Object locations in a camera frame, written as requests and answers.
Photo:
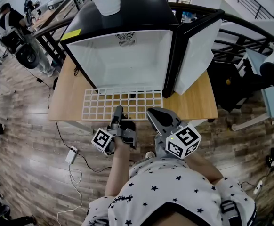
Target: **office chair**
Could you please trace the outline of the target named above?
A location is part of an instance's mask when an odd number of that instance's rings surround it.
[[[274,64],[263,63],[260,74],[254,74],[251,64],[244,60],[245,74],[240,76],[234,64],[211,61],[207,72],[216,104],[231,112],[240,109],[253,92],[274,86]]]

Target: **white star-print shirt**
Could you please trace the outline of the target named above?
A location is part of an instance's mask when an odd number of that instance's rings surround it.
[[[252,198],[235,178],[223,178],[212,185],[182,160],[151,158],[129,172],[129,181],[116,197],[101,197],[89,205],[82,226],[151,225],[167,210],[176,211],[197,225],[229,226],[221,203],[235,202],[242,225],[249,226],[256,215]]]

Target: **white power adapter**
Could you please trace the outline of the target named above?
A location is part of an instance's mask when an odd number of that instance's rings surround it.
[[[72,148],[72,150],[69,150],[68,155],[66,157],[66,162],[68,162],[69,164],[73,163],[74,158],[77,153],[77,149],[74,146],[71,146],[71,148]]]
[[[259,190],[260,190],[262,187],[263,187],[263,181],[260,180],[260,181],[258,182],[258,184],[256,185],[256,187],[255,187],[253,193],[254,193],[254,194],[257,194],[257,193],[259,192]]]

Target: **white desk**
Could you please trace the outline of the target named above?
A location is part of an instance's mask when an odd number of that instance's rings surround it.
[[[246,52],[247,52],[247,54],[243,59],[245,59],[247,57],[250,64],[252,65],[253,72],[260,75],[260,71],[259,71],[260,66],[264,63],[267,56],[262,55],[258,52],[250,50],[250,49],[246,49]],[[240,130],[245,127],[254,125],[258,122],[264,121],[270,117],[274,118],[274,87],[262,89],[261,92],[262,92],[262,95],[264,98],[267,112],[263,115],[260,115],[259,117],[256,117],[256,118],[254,118],[250,121],[247,121],[245,123],[242,123],[240,125],[236,125],[236,124],[232,125],[232,127],[231,127],[232,130],[234,130],[234,131]]]

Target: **cabinet door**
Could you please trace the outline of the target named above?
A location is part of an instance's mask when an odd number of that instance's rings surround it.
[[[224,11],[182,23],[174,36],[173,53],[164,83],[163,96],[173,91],[182,95],[207,69],[213,59],[211,47],[222,23]]]

